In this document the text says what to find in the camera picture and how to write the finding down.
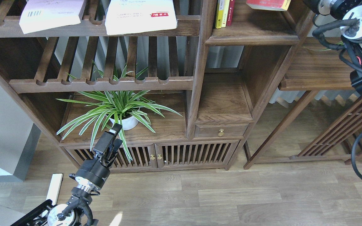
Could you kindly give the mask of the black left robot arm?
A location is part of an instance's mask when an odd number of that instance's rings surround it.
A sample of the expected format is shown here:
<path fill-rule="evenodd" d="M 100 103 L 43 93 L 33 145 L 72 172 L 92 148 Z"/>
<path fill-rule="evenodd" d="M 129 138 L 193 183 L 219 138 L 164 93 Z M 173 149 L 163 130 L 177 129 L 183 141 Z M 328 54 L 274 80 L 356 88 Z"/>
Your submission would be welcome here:
<path fill-rule="evenodd" d="M 92 216 L 90 203 L 92 196 L 98 196 L 107 178 L 122 144 L 117 135 L 122 125 L 116 123 L 108 132 L 104 132 L 93 148 L 95 156 L 85 160 L 75 174 L 69 177 L 78 185 L 72 190 L 72 196 L 65 204 L 53 205 L 48 199 L 28 214 L 13 223 L 14 226 L 80 226 L 82 216 L 87 217 L 86 226 L 96 226 L 97 219 Z"/>

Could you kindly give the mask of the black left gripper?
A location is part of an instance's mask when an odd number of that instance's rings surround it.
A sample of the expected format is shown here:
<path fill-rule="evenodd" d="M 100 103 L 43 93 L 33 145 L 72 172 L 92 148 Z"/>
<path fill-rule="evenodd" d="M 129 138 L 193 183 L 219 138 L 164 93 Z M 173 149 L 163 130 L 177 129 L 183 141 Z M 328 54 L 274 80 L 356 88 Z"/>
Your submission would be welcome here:
<path fill-rule="evenodd" d="M 95 152 L 95 159 L 98 159 L 103 166 L 112 166 L 118 149 L 123 141 L 117 138 L 118 133 L 122 130 L 122 125 L 114 123 L 109 132 L 104 132 L 92 149 Z"/>

